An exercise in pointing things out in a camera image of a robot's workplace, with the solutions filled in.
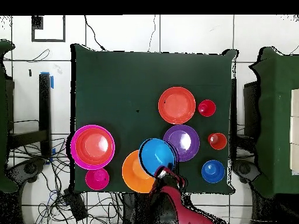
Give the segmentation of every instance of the pink cup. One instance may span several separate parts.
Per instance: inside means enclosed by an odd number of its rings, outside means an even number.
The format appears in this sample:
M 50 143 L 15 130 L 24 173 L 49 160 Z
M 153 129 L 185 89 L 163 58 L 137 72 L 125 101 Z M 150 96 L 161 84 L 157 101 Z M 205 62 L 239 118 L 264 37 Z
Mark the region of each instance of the pink cup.
M 85 176 L 85 182 L 95 191 L 102 190 L 109 183 L 109 174 L 105 169 L 89 170 Z

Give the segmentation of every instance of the plastic bowl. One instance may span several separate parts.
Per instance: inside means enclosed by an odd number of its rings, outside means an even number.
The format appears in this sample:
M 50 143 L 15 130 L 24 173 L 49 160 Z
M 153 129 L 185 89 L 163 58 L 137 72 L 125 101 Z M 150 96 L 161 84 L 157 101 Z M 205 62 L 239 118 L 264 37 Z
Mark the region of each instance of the plastic bowl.
M 179 124 L 170 127 L 165 133 L 163 140 L 175 147 L 180 162 L 192 159 L 199 150 L 199 136 L 188 125 Z
M 183 87 L 171 87 L 163 92 L 158 102 L 161 117 L 171 124 L 183 124 L 195 112 L 194 96 Z
M 173 170 L 177 162 L 173 147 L 158 138 L 145 140 L 139 148 L 138 158 L 144 171 L 152 177 L 155 176 L 155 172 L 160 166 Z
M 149 193 L 155 179 L 147 174 L 138 159 L 138 150 L 130 153 L 124 160 L 122 176 L 125 184 L 138 193 Z
M 96 170 L 105 167 L 113 158 L 115 143 L 105 128 L 86 125 L 78 129 L 71 141 L 71 155 L 83 169 Z

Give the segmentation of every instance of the blue cup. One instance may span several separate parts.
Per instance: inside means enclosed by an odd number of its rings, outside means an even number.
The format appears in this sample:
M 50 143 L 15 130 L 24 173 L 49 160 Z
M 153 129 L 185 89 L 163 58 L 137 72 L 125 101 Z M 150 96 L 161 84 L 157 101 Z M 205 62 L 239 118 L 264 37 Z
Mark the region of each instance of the blue cup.
M 173 147 L 158 138 L 145 140 L 139 148 L 138 158 L 144 171 L 152 177 L 160 166 L 173 170 L 177 160 Z
M 224 177 L 225 169 L 221 162 L 217 160 L 209 160 L 203 165 L 201 175 L 204 180 L 209 183 L 217 183 Z

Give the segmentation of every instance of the green tablecloth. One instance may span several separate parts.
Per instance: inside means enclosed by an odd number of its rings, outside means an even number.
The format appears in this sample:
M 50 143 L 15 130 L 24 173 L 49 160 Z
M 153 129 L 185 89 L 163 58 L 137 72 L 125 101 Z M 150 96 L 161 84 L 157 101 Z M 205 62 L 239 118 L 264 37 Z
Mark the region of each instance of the green tablecloth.
M 279 55 L 271 47 L 261 51 L 252 67 L 260 81 L 260 137 L 258 165 L 262 171 L 253 185 L 266 198 L 277 193 L 299 193 L 299 176 L 290 170 L 291 90 L 299 89 L 299 56 Z
M 132 192 L 121 176 L 122 164 L 129 153 L 147 138 L 163 138 L 172 125 L 158 112 L 164 90 L 182 86 L 190 90 L 198 105 L 204 99 L 216 103 L 212 117 L 195 112 L 187 125 L 200 137 L 200 149 L 188 162 L 180 163 L 180 174 L 193 193 L 230 194 L 227 184 L 228 145 L 214 150 L 207 142 L 212 132 L 228 137 L 231 99 L 231 65 L 235 50 L 225 55 L 169 54 L 149 52 L 95 52 L 74 45 L 76 80 L 76 130 L 87 124 L 105 127 L 116 143 L 113 160 L 105 167 L 109 185 L 102 191 Z M 209 184 L 201 177 L 202 165 L 216 159 L 225 167 L 224 179 Z M 91 191 L 85 184 L 86 170 L 75 166 L 75 190 Z
M 9 150 L 8 141 L 8 103 L 6 95 L 6 73 L 3 64 L 3 56 L 15 46 L 7 40 L 0 40 L 0 191 L 12 193 L 18 190 L 15 182 L 5 176 L 7 169 Z

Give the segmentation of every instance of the white tile floor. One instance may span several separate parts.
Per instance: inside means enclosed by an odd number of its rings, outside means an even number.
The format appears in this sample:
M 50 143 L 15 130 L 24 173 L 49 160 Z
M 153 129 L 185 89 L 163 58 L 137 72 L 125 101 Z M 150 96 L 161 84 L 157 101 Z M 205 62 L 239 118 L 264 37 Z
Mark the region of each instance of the white tile floor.
M 275 46 L 284 54 L 291 53 L 299 45 L 298 18 L 280 15 L 124 15 L 124 16 L 87 16 L 88 24 L 96 33 L 97 41 L 107 50 L 144 51 L 170 53 L 215 53 L 221 54 L 226 49 L 239 50 L 237 58 L 237 103 L 238 123 L 244 123 L 244 84 L 256 80 L 255 74 L 248 68 L 256 61 L 260 48 Z M 37 39 L 61 39 L 62 16 L 45 16 L 44 30 L 36 30 Z M 69 45 L 79 43 L 94 50 L 100 50 L 93 38 L 93 33 L 85 24 L 84 16 L 66 16 L 65 42 L 31 42 L 30 16 L 0 16 L 0 39 L 7 39 L 16 48 L 5 55 L 6 73 L 15 81 L 15 121 L 38 120 L 38 76 L 47 71 L 54 76 L 54 89 L 51 90 L 52 133 L 53 139 L 66 138 L 69 134 L 70 117 L 70 79 L 71 52 Z M 28 62 L 49 49 L 49 56 L 41 62 Z M 15 132 L 37 129 L 36 122 L 15 124 Z M 22 158 L 15 158 L 15 163 Z M 59 176 L 62 187 L 69 185 L 67 167 Z M 45 165 L 44 174 L 48 186 L 53 190 L 54 175 L 50 165 Z M 231 184 L 235 187 L 233 195 L 193 194 L 192 202 L 200 209 L 222 217 L 230 224 L 248 224 L 252 212 L 252 197 L 248 185 L 239 182 L 232 173 Z M 109 194 L 88 192 L 84 200 L 88 212 L 94 216 L 107 215 Z M 41 221 L 39 211 L 47 203 L 49 190 L 46 180 L 39 175 L 33 184 L 26 184 L 22 204 L 24 219 L 27 224 Z M 95 206 L 100 200 L 102 206 Z M 76 224 L 73 219 L 69 224 Z M 66 224 L 52 221 L 51 224 Z M 78 224 L 104 224 L 89 217 Z

